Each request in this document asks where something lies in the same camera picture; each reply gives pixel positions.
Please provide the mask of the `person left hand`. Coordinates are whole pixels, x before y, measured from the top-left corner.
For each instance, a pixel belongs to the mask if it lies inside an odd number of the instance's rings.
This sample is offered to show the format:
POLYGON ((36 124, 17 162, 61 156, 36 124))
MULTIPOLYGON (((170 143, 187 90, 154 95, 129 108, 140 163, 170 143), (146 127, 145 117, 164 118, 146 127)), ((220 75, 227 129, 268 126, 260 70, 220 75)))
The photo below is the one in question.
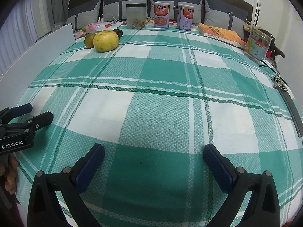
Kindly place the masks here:
POLYGON ((4 175, 4 187, 7 192, 13 195, 16 192, 17 167, 19 163, 13 154, 9 155, 8 166, 1 163, 1 176, 4 175))

